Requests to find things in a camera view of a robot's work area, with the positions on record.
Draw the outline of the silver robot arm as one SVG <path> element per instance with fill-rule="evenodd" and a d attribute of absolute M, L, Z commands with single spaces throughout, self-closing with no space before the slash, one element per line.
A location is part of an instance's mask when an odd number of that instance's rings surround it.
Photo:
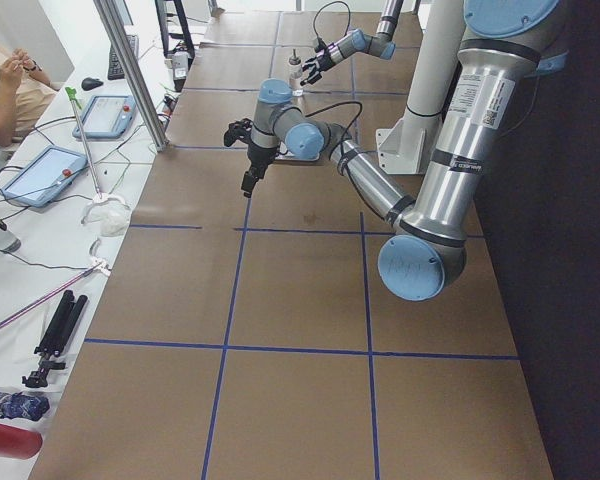
<path fill-rule="evenodd" d="M 322 78 L 322 73 L 330 70 L 355 53 L 362 52 L 383 60 L 392 58 L 396 49 L 393 35 L 398 25 L 403 1 L 391 0 L 384 5 L 377 30 L 374 35 L 364 33 L 361 29 L 346 29 L 345 35 L 336 42 L 327 45 L 317 31 L 316 21 L 324 9 L 334 4 L 342 4 L 347 10 L 347 26 L 351 22 L 351 10 L 345 1 L 331 1 L 323 5 L 314 15 L 312 27 L 315 33 L 313 44 L 315 56 L 306 60 L 302 72 L 307 76 L 300 81 L 301 86 L 314 84 Z"/>
<path fill-rule="evenodd" d="M 567 1 L 436 1 L 403 116 L 377 131 L 377 152 L 349 130 L 312 119 L 291 86 L 268 79 L 252 118 L 231 123 L 243 142 L 250 195 L 281 148 L 302 163 L 330 159 L 369 208 L 394 229 L 377 265 L 384 285 L 408 301 L 438 295 L 466 263 L 463 222 L 517 84 L 561 69 Z"/>

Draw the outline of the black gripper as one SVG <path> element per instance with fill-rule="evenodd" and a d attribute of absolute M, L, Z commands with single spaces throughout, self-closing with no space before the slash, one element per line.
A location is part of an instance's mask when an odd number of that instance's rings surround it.
<path fill-rule="evenodd" d="M 322 78 L 320 72 L 327 71 L 334 65 L 335 63 L 331 58 L 330 51 L 328 49 L 320 50 L 313 58 L 310 58 L 303 63 L 302 71 L 305 73 L 313 73 L 302 81 L 302 85 L 315 84 Z"/>
<path fill-rule="evenodd" d="M 244 173 L 241 191 L 246 198 L 251 198 L 253 190 L 258 182 L 258 176 L 264 176 L 269 165 L 271 165 L 279 153 L 278 147 L 265 148 L 257 144 L 251 144 L 247 149 L 250 161 L 249 170 Z"/>

